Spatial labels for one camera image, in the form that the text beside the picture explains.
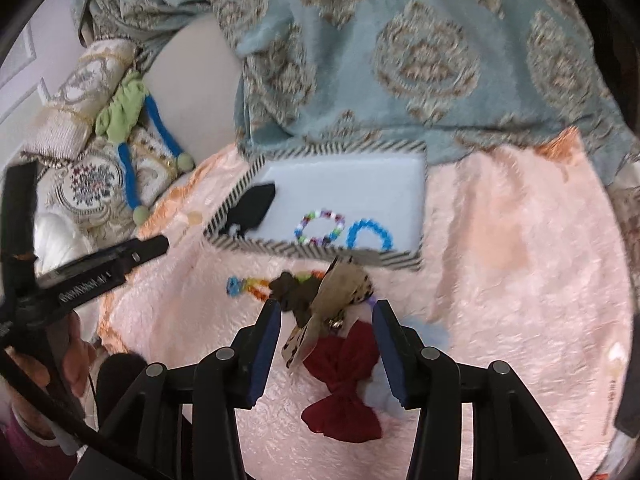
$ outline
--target green ball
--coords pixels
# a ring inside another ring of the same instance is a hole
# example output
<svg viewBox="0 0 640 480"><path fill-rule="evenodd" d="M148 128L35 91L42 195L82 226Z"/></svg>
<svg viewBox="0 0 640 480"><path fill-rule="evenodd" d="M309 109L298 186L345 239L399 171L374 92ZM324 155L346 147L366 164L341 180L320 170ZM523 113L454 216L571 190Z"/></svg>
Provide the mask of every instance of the green ball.
<svg viewBox="0 0 640 480"><path fill-rule="evenodd" d="M178 155L178 168L182 171L191 171L194 167L193 157L189 153L182 152Z"/></svg>
<svg viewBox="0 0 640 480"><path fill-rule="evenodd" d="M149 215L149 208L144 205L139 205L133 210L133 223L140 227L143 223L146 222L146 219L149 218Z"/></svg>

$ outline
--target purple sleeve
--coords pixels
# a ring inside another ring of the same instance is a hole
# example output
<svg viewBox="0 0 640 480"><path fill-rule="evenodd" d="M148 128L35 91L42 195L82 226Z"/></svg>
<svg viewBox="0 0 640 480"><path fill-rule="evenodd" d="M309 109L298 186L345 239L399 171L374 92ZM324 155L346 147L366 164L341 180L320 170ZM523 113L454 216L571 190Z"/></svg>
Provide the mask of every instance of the purple sleeve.
<svg viewBox="0 0 640 480"><path fill-rule="evenodd" d="M37 438L29 436L20 426L12 413L9 426L4 433L5 443L0 448L8 447L14 457L22 465L24 473L16 478L25 480L68 480L78 461L76 456L67 456L53 442L37 442ZM2 458L6 450L0 450Z"/></svg>

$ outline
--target blue strap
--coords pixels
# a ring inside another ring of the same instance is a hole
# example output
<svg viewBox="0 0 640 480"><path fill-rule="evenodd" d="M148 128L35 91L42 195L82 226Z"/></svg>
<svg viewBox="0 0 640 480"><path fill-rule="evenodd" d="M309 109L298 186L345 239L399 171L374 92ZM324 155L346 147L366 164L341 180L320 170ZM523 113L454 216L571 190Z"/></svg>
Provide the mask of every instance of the blue strap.
<svg viewBox="0 0 640 480"><path fill-rule="evenodd" d="M131 156L129 154L129 146L126 142L121 142L118 145L118 155L120 156L120 162L124 167L124 193L127 197L127 204L132 209L142 205L138 198L138 183L136 182L136 172L133 169L131 163Z"/></svg>
<svg viewBox="0 0 640 480"><path fill-rule="evenodd" d="M145 105L146 113L149 114L149 118L156 126L156 130L158 130L158 133L162 137L162 140L164 140L166 146L169 148L171 154L173 156L180 155L182 153L182 148L178 145L177 142L175 142L174 138L169 133L169 130L167 130L164 127L164 124L162 124L160 112L158 111L158 105L156 104L156 101L151 97L151 95L146 96Z"/></svg>

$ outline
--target red bow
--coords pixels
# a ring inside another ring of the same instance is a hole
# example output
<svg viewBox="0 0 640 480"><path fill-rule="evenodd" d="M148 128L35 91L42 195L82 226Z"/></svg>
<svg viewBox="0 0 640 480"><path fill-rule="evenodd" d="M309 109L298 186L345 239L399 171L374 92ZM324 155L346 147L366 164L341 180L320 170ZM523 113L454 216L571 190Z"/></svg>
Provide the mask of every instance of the red bow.
<svg viewBox="0 0 640 480"><path fill-rule="evenodd" d="M302 412L311 431L356 444L382 438L376 413L356 392L358 381L370 377L379 357L373 328L362 321L356 321L346 339L330 335L318 340L305 367L326 383L331 395Z"/></svg>

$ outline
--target striped tray border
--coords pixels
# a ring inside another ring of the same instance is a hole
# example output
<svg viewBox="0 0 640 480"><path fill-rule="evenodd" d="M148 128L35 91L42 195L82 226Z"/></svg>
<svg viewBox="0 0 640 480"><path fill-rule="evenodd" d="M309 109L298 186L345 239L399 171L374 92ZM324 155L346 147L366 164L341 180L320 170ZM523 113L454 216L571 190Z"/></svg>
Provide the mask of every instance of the striped tray border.
<svg viewBox="0 0 640 480"><path fill-rule="evenodd" d="M422 153L424 154L424 177L427 177L427 147L421 140L360 140L355 142L327 142L323 144L306 144L298 148L279 150L258 156L251 161L249 170L225 198L216 214L211 219L204 236L214 247L232 251L248 251L251 253L270 254L286 258L312 258L315 260L333 261L336 256L352 256L354 261L363 266L388 267L390 269L419 270L422 263L422 237L416 251L388 251L381 253L369 249L347 249L344 247L304 246L292 242L277 240L259 240L235 238L219 235L218 231L226 222L229 210L238 203L245 190L251 185L255 175L268 161L283 160L317 155L340 155L343 153Z"/></svg>

